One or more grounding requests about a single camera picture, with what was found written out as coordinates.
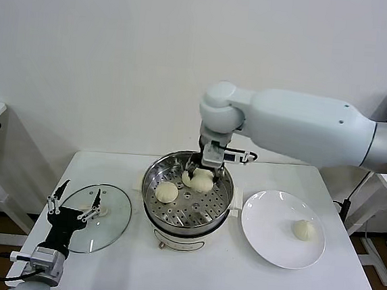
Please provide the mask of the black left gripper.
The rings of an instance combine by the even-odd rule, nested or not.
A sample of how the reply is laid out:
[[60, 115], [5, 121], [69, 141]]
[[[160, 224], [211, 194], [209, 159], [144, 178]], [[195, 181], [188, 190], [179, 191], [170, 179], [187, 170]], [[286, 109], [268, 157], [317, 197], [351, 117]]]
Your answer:
[[94, 218], [101, 211], [101, 194], [99, 189], [95, 195], [94, 202], [90, 208], [84, 212], [67, 207], [60, 207], [59, 202], [70, 180], [61, 184], [55, 192], [47, 196], [48, 214], [47, 220], [51, 224], [51, 229], [47, 238], [43, 241], [43, 247], [69, 252], [69, 245], [74, 232], [83, 230], [86, 221]]

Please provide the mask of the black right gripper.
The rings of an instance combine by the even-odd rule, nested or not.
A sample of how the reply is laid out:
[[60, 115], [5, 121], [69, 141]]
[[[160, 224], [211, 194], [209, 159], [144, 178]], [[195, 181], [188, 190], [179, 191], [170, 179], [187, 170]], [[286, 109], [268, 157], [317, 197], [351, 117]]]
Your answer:
[[205, 143], [202, 136], [199, 137], [199, 152], [192, 154], [192, 160], [187, 161], [185, 172], [189, 178], [193, 178], [196, 168], [211, 170], [213, 173], [213, 184], [217, 183], [225, 177], [225, 168], [220, 167], [218, 163], [210, 163], [209, 160], [203, 159]]

